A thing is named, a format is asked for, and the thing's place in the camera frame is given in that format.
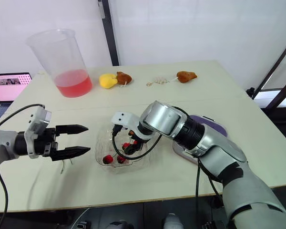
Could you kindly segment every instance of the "red liquid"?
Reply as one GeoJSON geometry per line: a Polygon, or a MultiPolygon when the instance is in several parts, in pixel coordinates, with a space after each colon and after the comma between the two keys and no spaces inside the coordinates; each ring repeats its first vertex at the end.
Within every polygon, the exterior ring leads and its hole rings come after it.
{"type": "Polygon", "coordinates": [[[61,94],[69,98],[82,96],[92,89],[89,75],[81,69],[62,73],[55,78],[54,82],[61,94]]]}

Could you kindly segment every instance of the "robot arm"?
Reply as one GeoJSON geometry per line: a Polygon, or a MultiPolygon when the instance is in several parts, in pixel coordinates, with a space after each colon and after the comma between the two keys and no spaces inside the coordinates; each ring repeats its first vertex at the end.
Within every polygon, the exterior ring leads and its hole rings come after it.
{"type": "Polygon", "coordinates": [[[144,140],[158,132],[198,157],[201,169],[223,184],[225,211],[236,228],[286,228],[285,208],[252,172],[243,151],[219,132],[158,101],[150,104],[140,118],[117,112],[112,122],[131,129],[144,140]]]}
{"type": "Polygon", "coordinates": [[[24,155],[32,159],[41,155],[51,157],[52,161],[64,160],[80,156],[90,150],[82,146],[57,150],[57,136],[78,134],[88,128],[81,125],[57,125],[56,128],[46,128],[50,119],[51,112],[39,106],[36,113],[31,115],[29,128],[25,132],[0,130],[0,164],[24,155]]]}

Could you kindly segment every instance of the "wire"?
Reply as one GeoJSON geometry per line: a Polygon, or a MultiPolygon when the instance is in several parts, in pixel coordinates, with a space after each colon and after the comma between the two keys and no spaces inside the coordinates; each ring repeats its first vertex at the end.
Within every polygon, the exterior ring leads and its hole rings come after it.
{"type": "Polygon", "coordinates": [[[25,109],[28,109],[30,107],[33,107],[33,106],[42,106],[44,108],[44,105],[42,104],[31,104],[31,105],[28,105],[28,106],[24,106],[23,108],[20,108],[19,110],[15,111],[14,113],[10,114],[9,116],[7,116],[5,119],[3,119],[1,122],[0,122],[0,126],[5,123],[6,121],[8,121],[10,118],[12,118],[14,115],[18,114],[19,112],[25,110],[25,109]]]}
{"type": "Polygon", "coordinates": [[[177,110],[179,110],[179,111],[185,113],[188,118],[190,117],[189,114],[188,114],[187,112],[185,112],[183,109],[181,109],[180,107],[178,107],[178,106],[173,106],[173,108],[176,108],[177,110]]]}
{"type": "Polygon", "coordinates": [[[197,226],[198,226],[198,227],[200,227],[200,223],[199,223],[199,211],[198,211],[199,177],[200,177],[200,165],[199,165],[199,163],[198,163],[197,177],[196,177],[196,191],[195,191],[195,197],[196,197],[196,222],[197,222],[197,226]]]}
{"type": "Polygon", "coordinates": [[[78,220],[83,216],[83,214],[85,214],[86,211],[88,211],[89,209],[90,209],[90,208],[87,208],[80,216],[78,216],[78,218],[74,221],[74,223],[73,223],[71,229],[73,229],[73,227],[74,227],[74,225],[77,223],[77,221],[78,221],[78,220]]]}
{"type": "Polygon", "coordinates": [[[5,215],[6,215],[6,212],[8,211],[8,205],[9,205],[9,195],[8,195],[8,191],[6,189],[6,186],[5,186],[5,183],[2,179],[2,176],[0,174],[0,182],[2,184],[2,187],[3,187],[3,190],[4,190],[4,196],[5,196],[5,206],[4,206],[4,212],[2,214],[2,217],[0,219],[0,227],[2,226],[2,223],[5,219],[5,215]]]}
{"type": "Polygon", "coordinates": [[[215,188],[215,186],[214,186],[214,183],[213,183],[213,181],[212,181],[212,179],[211,179],[210,177],[209,177],[209,181],[210,181],[210,184],[211,184],[211,186],[212,186],[212,188],[213,188],[213,190],[214,190],[216,196],[220,199],[221,203],[224,204],[222,197],[221,197],[221,196],[219,195],[219,193],[217,192],[217,190],[216,190],[216,188],[215,188]]]}
{"type": "MultiPolygon", "coordinates": [[[[44,105],[42,104],[31,104],[31,105],[28,105],[28,106],[24,106],[23,108],[20,108],[19,110],[15,111],[14,113],[10,114],[9,116],[7,116],[5,119],[3,119],[1,122],[0,122],[0,126],[2,124],[4,124],[6,121],[8,121],[10,118],[12,118],[14,115],[18,114],[19,112],[25,110],[25,109],[28,109],[30,107],[33,107],[33,106],[41,106],[41,107],[45,107],[44,105]]],[[[5,196],[5,207],[4,207],[4,212],[2,214],[2,217],[0,219],[0,227],[2,226],[2,223],[3,223],[3,220],[5,219],[5,215],[8,211],[8,205],[9,205],[9,195],[8,195],[8,191],[6,189],[6,186],[5,186],[5,183],[2,179],[2,176],[0,174],[0,182],[2,184],[2,187],[3,187],[3,190],[4,190],[4,196],[5,196]]]]}
{"type": "Polygon", "coordinates": [[[125,158],[125,159],[127,159],[127,160],[137,160],[137,159],[140,159],[140,158],[142,158],[142,157],[144,157],[144,156],[146,156],[149,152],[151,152],[152,151],[152,149],[157,145],[157,143],[160,141],[160,138],[162,137],[162,135],[160,135],[158,138],[157,138],[157,140],[155,141],[155,143],[144,153],[144,154],[142,154],[142,155],[140,155],[140,156],[135,156],[135,157],[129,157],[129,156],[125,156],[125,155],[123,155],[123,154],[121,154],[120,152],[119,152],[119,150],[118,150],[118,148],[116,147],[116,144],[115,144],[115,136],[114,135],[112,135],[112,145],[113,145],[113,148],[114,148],[114,150],[115,150],[115,152],[119,155],[119,156],[121,156],[121,157],[123,157],[123,158],[125,158]]]}

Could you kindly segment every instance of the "white table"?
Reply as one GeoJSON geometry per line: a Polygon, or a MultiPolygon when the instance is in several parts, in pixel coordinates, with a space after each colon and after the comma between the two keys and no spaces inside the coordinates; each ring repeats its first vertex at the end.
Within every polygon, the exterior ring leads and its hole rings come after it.
{"type": "MultiPolygon", "coordinates": [[[[63,97],[51,79],[36,75],[30,85],[8,109],[7,114],[33,103],[42,103],[52,111],[49,127],[81,124],[89,131],[57,138],[60,148],[87,146],[92,150],[74,159],[60,175],[60,161],[22,156],[0,166],[9,196],[9,212],[79,208],[150,200],[192,197],[196,165],[176,155],[172,142],[162,138],[151,153],[148,167],[113,174],[95,160],[95,143],[99,129],[109,123],[116,111],[140,115],[154,100],[183,108],[189,114],[205,115],[223,124],[230,138],[245,152],[252,170],[270,187],[286,185],[286,139],[257,105],[236,85],[217,63],[183,62],[175,64],[119,66],[92,69],[93,90],[79,98],[63,97]],[[123,71],[133,82],[125,88],[106,90],[98,85],[101,73],[123,71]],[[156,77],[173,79],[178,71],[193,71],[197,79],[146,86],[156,77]]],[[[5,123],[1,129],[22,131],[27,127],[27,110],[5,123]]],[[[205,174],[201,174],[199,193],[213,194],[205,174]]],[[[4,194],[0,184],[0,211],[4,194]]]]}

